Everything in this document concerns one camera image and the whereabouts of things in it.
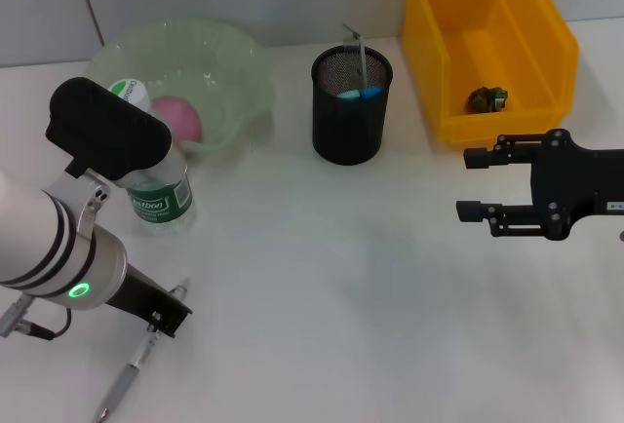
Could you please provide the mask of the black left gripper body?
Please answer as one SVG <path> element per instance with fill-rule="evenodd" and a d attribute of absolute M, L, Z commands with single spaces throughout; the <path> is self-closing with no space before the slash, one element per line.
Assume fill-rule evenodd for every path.
<path fill-rule="evenodd" d="M 106 304 L 143 320 L 165 320 L 169 294 L 149 277 L 128 265 L 126 275 Z"/>

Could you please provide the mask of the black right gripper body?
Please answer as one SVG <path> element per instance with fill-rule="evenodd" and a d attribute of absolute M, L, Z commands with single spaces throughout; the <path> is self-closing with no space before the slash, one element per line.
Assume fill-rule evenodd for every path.
<path fill-rule="evenodd" d="M 530 188 L 543 236 L 562 241 L 584 217 L 623 214 L 623 151 L 583 148 L 552 130 L 532 160 Z"/>

